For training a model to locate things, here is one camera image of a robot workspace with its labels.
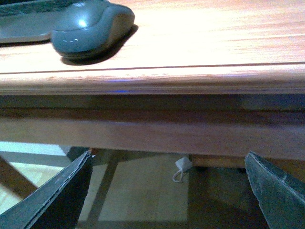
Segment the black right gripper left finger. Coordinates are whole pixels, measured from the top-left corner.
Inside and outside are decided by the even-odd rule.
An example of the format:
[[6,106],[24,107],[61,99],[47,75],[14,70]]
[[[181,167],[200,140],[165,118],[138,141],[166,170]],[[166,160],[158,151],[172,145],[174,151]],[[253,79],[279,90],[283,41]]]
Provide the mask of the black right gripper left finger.
[[93,170],[90,151],[0,216],[2,229],[74,229]]

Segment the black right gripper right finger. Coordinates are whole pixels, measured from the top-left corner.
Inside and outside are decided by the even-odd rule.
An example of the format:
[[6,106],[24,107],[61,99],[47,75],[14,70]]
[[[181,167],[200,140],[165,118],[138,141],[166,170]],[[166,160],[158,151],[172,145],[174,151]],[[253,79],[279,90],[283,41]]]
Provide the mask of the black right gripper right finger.
[[244,161],[251,189],[269,228],[303,229],[305,184],[255,152],[249,152]]

